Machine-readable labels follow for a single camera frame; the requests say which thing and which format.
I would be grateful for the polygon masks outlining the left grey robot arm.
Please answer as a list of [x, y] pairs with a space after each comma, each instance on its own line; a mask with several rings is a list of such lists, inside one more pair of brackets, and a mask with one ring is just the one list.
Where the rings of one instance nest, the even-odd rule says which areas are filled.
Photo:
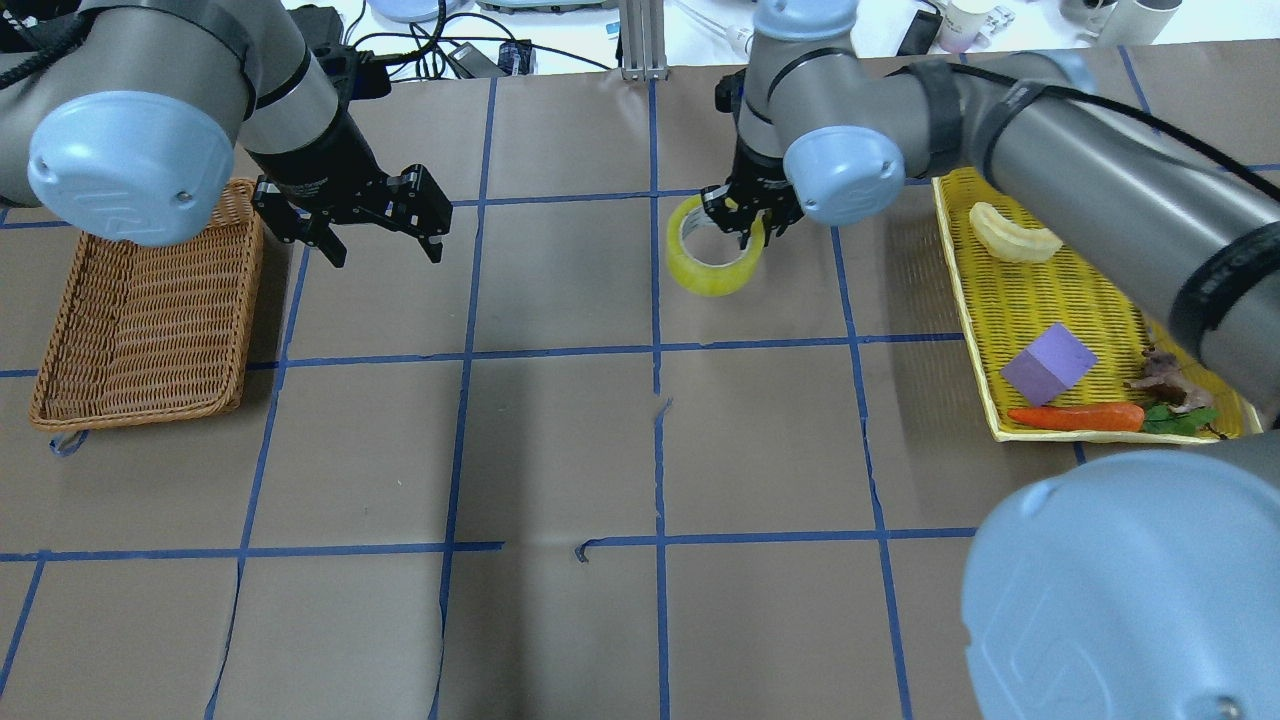
[[210, 222], [243, 151], [274, 238], [339, 268], [335, 228], [374, 224], [438, 263], [452, 204], [426, 167], [379, 167], [356, 94], [278, 1], [82, 1], [50, 44], [3, 56], [3, 206], [173, 246]]

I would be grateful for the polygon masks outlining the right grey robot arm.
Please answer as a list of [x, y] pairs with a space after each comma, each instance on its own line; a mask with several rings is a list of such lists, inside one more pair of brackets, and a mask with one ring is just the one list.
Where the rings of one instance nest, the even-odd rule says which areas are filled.
[[1079, 60], [1015, 53], [870, 78], [855, 1], [762, 1], [713, 200], [851, 225], [910, 177], [970, 165], [1261, 415], [1204, 448], [1085, 462], [1002, 501], [966, 557], [966, 666], [987, 719], [1277, 716], [1277, 188], [1190, 136], [1085, 109]]

